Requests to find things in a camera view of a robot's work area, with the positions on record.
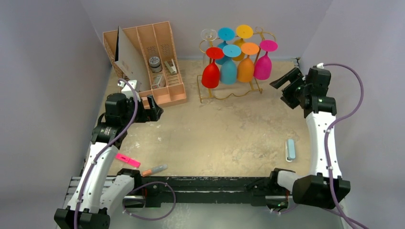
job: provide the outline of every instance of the pink wine glass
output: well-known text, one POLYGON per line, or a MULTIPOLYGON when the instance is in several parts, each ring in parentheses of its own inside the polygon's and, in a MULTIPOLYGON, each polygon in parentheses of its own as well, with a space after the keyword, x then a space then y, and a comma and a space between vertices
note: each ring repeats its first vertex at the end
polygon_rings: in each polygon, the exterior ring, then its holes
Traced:
POLYGON ((270 78, 272 63, 268 56, 268 52, 277 50, 278 45, 271 40, 264 40, 260 43, 260 48, 266 51, 265 55, 260 57, 255 65, 253 76, 258 80, 266 80, 270 78))

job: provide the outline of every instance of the white board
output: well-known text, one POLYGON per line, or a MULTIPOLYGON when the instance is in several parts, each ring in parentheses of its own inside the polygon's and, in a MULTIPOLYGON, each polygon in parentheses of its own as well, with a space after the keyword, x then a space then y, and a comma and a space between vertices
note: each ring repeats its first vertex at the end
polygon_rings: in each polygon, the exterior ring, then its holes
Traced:
POLYGON ((115 64, 131 80, 137 80, 139 91, 150 90, 148 70, 141 53, 132 45, 121 27, 118 27, 115 64))

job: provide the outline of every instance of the yellow wine glass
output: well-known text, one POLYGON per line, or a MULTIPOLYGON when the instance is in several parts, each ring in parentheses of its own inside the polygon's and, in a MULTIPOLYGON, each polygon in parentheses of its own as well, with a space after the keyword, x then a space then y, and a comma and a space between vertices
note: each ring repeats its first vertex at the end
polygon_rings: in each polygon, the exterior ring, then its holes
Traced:
MULTIPOLYGON (((234 42, 234 45, 239 48, 246 43, 243 39, 249 39, 253 36, 253 29, 248 25, 240 25, 236 28, 236 34, 240 37, 239 40, 234 42)), ((241 61, 245 57, 245 54, 242 52, 239 56, 232 58, 234 61, 241 61)))

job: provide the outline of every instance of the small jar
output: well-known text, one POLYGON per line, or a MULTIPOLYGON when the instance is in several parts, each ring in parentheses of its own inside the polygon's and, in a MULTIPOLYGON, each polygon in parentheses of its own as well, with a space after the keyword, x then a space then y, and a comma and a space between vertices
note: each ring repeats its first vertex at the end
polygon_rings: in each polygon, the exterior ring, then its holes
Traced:
POLYGON ((160 58, 157 56, 152 56, 149 59, 149 66, 153 73, 160 73, 162 71, 162 64, 160 58))

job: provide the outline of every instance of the blue object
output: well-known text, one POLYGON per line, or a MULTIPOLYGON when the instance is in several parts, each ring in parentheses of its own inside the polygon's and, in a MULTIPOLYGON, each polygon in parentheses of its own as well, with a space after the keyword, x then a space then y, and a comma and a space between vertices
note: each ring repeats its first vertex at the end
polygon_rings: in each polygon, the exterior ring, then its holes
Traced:
MULTIPOLYGON (((220 43, 220 44, 218 44, 218 48, 220 48, 220 49, 223 49, 225 46, 227 46, 228 44, 226 43, 226 41, 224 41, 224 42, 222 42, 222 43, 220 43)), ((227 60, 229 60, 230 59, 230 57, 227 57, 227 56, 224 56, 223 58, 221 58, 221 59, 218 59, 218 60, 216 60, 215 62, 217 63, 217 64, 219 64, 219 65, 223 65, 227 60)))
POLYGON ((236 82, 238 69, 236 67, 236 64, 232 61, 232 58, 228 58, 229 59, 222 64, 220 70, 220 81, 224 84, 234 84, 236 82))
POLYGON ((235 32, 229 27, 223 27, 218 30, 218 37, 228 42, 235 38, 235 32))
POLYGON ((294 140, 289 139, 286 142, 286 153, 287 153, 287 160, 292 161, 295 159, 295 146, 294 140))
POLYGON ((242 50, 234 44, 229 44, 229 45, 223 47, 222 51, 224 52, 225 56, 228 56, 231 58, 237 57, 242 53, 242 50))
POLYGON ((236 77, 238 74, 238 68, 236 64, 232 61, 232 57, 237 57, 242 53, 241 49, 234 45, 229 44, 225 46, 222 51, 224 52, 225 56, 229 59, 222 64, 221 67, 221 77, 220 81, 224 84, 234 84, 236 82, 236 77))

